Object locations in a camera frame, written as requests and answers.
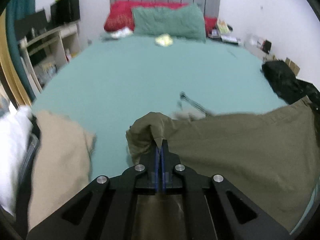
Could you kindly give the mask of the olive green garment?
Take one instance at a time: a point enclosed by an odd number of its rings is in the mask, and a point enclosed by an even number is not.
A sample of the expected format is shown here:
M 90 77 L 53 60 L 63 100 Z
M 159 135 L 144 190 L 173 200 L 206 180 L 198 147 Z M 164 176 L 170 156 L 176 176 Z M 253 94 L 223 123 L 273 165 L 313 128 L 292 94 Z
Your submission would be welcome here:
M 309 98 L 264 114 L 175 120 L 151 112 L 126 132 L 132 161 L 168 143 L 181 163 L 220 174 L 289 233 L 307 223 L 319 194 L 319 112 Z

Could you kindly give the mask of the black clothes pile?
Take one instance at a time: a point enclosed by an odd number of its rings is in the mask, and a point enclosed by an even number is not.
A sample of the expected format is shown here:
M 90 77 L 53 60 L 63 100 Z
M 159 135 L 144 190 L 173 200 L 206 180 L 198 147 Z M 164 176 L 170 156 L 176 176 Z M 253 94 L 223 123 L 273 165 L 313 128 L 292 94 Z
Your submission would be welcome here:
M 261 71 L 272 90 L 289 105 L 307 96 L 319 107 L 319 90 L 312 83 L 296 78 L 284 61 L 266 61 Z

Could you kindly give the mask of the beige garment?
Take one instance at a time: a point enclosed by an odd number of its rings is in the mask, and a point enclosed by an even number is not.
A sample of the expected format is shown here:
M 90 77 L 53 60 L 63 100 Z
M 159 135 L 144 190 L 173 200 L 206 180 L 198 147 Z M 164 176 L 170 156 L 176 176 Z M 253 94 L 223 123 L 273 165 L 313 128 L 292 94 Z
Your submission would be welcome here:
M 40 149 L 32 170 L 28 228 L 32 229 L 89 183 L 96 135 L 64 115 L 40 111 Z

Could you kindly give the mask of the white cloth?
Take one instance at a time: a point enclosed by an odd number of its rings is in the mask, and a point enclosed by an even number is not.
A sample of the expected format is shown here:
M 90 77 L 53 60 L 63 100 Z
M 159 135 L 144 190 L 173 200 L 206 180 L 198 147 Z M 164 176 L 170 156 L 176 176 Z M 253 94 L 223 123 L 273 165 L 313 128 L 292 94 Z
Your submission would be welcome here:
M 27 155 L 29 136 L 33 128 L 29 106 L 1 117 L 1 206 L 15 215 L 18 175 Z

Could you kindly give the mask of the teal bed sheet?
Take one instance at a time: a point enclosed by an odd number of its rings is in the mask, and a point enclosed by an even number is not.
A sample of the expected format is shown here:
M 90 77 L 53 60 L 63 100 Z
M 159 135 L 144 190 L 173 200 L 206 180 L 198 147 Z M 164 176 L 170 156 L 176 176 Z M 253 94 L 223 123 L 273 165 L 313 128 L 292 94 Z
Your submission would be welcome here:
M 34 113 L 68 116 L 95 133 L 92 177 L 120 175 L 131 166 L 125 138 L 149 112 L 171 116 L 180 93 L 214 114 L 265 113 L 282 107 L 261 73 L 261 60 L 239 46 L 154 38 L 95 41 L 65 65 L 34 101 Z

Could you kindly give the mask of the white shelf unit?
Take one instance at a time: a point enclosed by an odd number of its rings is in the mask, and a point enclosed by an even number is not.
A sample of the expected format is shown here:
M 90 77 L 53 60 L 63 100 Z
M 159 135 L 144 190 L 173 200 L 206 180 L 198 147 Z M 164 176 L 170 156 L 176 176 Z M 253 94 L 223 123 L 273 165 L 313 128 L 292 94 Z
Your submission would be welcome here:
M 28 40 L 18 41 L 21 62 L 35 96 L 64 65 L 81 52 L 79 22 L 56 27 Z

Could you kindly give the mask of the yellow green packet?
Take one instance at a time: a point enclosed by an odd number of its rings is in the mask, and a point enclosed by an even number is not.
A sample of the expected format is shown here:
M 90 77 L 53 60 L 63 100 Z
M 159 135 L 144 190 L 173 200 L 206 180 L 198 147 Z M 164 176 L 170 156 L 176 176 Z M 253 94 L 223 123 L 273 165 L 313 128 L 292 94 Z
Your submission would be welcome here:
M 161 47 L 168 47 L 173 44 L 173 39 L 169 34 L 162 34 L 155 38 L 155 42 Z

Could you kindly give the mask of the green pillow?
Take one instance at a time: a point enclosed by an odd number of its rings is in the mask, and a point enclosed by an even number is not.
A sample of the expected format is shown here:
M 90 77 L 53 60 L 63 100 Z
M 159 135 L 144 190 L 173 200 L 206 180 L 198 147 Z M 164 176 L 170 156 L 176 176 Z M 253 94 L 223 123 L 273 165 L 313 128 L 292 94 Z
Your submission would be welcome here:
M 195 4 L 178 9 L 167 7 L 134 7 L 132 16 L 137 35 L 158 36 L 168 34 L 189 40 L 206 41 L 204 16 Z

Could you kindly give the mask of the red pillow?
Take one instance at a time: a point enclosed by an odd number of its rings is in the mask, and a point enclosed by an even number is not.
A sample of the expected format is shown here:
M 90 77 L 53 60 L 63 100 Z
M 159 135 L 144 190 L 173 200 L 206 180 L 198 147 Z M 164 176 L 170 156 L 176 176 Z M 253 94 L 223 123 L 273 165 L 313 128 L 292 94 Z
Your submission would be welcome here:
M 164 3 L 164 2 L 139 2 L 139 1 L 126 1 L 120 0 L 116 1 L 112 6 L 110 13 L 106 19 L 104 29 L 106 32 L 118 31 L 125 27 L 130 28 L 134 31 L 135 24 L 132 16 L 132 8 L 134 7 L 144 7 L 144 8 L 154 8 L 154 7 L 167 7 L 170 9 L 178 9 L 183 6 L 190 5 L 188 3 Z M 206 36 L 211 33 L 215 28 L 217 23 L 216 17 L 206 17 L 204 16 Z

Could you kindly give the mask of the black speaker box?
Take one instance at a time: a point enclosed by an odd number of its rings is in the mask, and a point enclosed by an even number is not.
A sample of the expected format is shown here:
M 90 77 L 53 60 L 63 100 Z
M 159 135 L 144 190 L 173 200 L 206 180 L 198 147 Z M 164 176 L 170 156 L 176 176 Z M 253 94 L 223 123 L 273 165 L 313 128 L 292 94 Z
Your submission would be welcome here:
M 79 0 L 58 0 L 50 6 L 51 22 L 61 26 L 80 20 Z

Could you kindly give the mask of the teal curtain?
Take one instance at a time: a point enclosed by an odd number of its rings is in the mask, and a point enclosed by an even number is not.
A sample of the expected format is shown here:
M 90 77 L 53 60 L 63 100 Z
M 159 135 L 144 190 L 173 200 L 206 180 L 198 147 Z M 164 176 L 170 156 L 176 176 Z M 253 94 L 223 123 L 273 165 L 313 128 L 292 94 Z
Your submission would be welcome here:
M 10 0 L 6 7 L 6 36 L 8 49 L 11 57 L 11 61 L 19 77 L 24 91 L 26 92 L 27 99 L 32 102 L 35 99 L 35 94 L 31 88 L 27 74 L 24 70 L 22 61 L 20 59 L 20 50 L 18 48 L 18 42 L 21 38 L 16 38 L 15 34 L 15 21 L 21 20 L 28 15 L 35 12 L 35 0 Z

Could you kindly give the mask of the gold mirror frame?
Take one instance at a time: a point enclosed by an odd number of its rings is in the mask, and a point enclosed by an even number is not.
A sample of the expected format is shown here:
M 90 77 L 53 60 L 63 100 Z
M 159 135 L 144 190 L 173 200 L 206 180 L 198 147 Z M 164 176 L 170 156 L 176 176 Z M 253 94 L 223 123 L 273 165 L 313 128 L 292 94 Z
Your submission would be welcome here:
M 11 101 L 15 101 L 18 107 L 30 106 L 31 100 L 17 75 L 9 53 L 5 17 L 6 10 L 1 14 L 1 70 L 13 97 Z

